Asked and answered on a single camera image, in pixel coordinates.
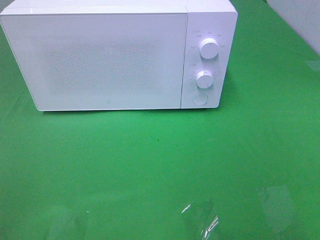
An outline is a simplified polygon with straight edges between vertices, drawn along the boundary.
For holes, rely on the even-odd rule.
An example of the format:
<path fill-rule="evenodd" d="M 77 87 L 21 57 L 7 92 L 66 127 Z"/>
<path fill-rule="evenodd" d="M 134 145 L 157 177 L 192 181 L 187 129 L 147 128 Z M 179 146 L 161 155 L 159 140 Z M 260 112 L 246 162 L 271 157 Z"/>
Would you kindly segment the round door release button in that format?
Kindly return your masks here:
<path fill-rule="evenodd" d="M 205 93 L 199 93 L 193 97 L 193 103 L 197 106 L 204 106 L 208 102 L 208 96 Z"/>

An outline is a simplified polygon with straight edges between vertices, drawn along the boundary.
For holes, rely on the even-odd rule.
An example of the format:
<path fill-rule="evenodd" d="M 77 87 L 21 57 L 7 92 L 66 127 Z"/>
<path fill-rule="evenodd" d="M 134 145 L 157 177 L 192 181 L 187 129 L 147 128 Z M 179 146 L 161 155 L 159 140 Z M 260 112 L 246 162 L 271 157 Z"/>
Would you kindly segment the white round knob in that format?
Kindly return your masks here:
<path fill-rule="evenodd" d="M 213 37 L 207 37 L 200 41 L 199 43 L 199 53 L 204 59 L 213 59 L 219 53 L 219 44 L 217 40 Z"/>
<path fill-rule="evenodd" d="M 195 75 L 195 82 L 198 88 L 207 89 L 213 85 L 214 75 L 211 71 L 202 70 Z"/>

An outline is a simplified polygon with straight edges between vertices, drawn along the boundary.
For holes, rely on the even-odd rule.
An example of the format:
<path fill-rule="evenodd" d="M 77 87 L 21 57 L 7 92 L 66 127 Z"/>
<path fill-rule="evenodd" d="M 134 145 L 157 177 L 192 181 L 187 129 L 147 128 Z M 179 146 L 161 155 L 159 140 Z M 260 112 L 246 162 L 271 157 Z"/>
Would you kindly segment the white microwave oven body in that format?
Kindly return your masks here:
<path fill-rule="evenodd" d="M 187 15 L 182 88 L 179 108 L 216 108 L 220 104 L 228 60 L 235 34 L 238 12 L 228 0 L 15 0 L 3 9 L 2 16 L 29 15 L 121 15 L 178 14 Z M 218 42 L 218 54 L 202 58 L 199 43 L 205 38 Z M 196 74 L 213 73 L 213 85 L 197 87 Z M 195 105 L 193 97 L 206 94 L 206 105 Z"/>

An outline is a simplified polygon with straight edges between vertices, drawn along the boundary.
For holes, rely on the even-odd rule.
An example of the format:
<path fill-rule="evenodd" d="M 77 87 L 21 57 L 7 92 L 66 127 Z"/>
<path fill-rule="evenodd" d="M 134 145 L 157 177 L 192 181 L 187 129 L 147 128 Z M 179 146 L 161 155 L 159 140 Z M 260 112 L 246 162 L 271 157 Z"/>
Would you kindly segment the white microwave door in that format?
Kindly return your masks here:
<path fill-rule="evenodd" d="M 186 13 L 6 15 L 39 111 L 178 109 Z"/>

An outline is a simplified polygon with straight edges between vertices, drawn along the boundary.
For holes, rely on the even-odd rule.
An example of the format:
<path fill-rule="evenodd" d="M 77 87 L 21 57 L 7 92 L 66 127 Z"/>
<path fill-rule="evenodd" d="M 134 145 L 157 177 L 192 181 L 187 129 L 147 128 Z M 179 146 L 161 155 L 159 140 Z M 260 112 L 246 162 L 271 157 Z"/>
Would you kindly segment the green table cloth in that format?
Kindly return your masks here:
<path fill-rule="evenodd" d="M 1 239 L 319 239 L 320 57 L 233 4 L 216 109 L 37 111 L 1 35 Z"/>

